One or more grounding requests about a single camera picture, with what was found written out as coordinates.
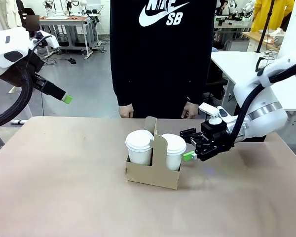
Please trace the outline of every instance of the black hoodie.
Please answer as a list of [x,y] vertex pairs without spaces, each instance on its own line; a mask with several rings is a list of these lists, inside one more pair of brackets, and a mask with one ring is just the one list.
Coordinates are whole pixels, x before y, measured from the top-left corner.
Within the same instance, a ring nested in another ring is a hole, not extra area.
[[215,0],[111,0],[111,72],[120,106],[200,102],[215,8]]

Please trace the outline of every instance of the nike sb logo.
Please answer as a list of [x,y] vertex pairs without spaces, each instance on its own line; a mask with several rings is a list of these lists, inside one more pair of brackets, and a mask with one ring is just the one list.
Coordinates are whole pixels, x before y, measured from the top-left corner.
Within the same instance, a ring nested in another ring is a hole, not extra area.
[[[175,11],[187,5],[189,2],[179,6],[174,6],[175,2],[176,0],[149,0],[148,5],[146,5],[140,13],[139,24],[143,27],[151,26],[166,16],[168,16],[168,20],[166,21],[167,26],[180,24],[183,13]],[[146,11],[158,11],[158,13],[154,15],[147,15]]]

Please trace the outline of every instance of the box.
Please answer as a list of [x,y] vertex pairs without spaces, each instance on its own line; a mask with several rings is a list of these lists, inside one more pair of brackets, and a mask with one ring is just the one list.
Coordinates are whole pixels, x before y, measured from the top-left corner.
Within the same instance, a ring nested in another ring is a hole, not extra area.
[[157,134],[156,125],[156,118],[146,118],[145,129],[154,136],[154,140],[150,142],[153,149],[150,166],[132,163],[128,157],[126,160],[127,180],[176,190],[180,169],[179,171],[168,169],[166,165],[168,144],[163,137]]

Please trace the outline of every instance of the white desk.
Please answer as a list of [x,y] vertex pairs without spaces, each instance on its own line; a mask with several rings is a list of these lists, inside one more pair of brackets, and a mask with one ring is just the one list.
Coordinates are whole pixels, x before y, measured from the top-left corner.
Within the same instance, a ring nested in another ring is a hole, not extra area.
[[251,28],[252,22],[250,21],[230,21],[226,20],[221,26],[218,25],[218,21],[214,22],[214,28]]
[[[240,81],[252,79],[259,54],[255,52],[221,51],[212,52],[212,60],[229,78],[227,90],[222,101],[226,106],[229,94],[233,94],[233,87]],[[291,77],[272,85],[272,90],[285,111],[291,112],[292,124],[296,123],[296,77]]]

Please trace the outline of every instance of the hand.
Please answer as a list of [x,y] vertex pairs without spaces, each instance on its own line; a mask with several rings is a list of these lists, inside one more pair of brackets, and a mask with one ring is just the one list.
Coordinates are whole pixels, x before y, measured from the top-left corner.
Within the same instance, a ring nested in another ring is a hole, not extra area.
[[131,119],[134,115],[133,105],[120,106],[118,112],[121,118]]
[[194,119],[197,114],[198,104],[192,104],[191,102],[187,102],[184,106],[181,118]]

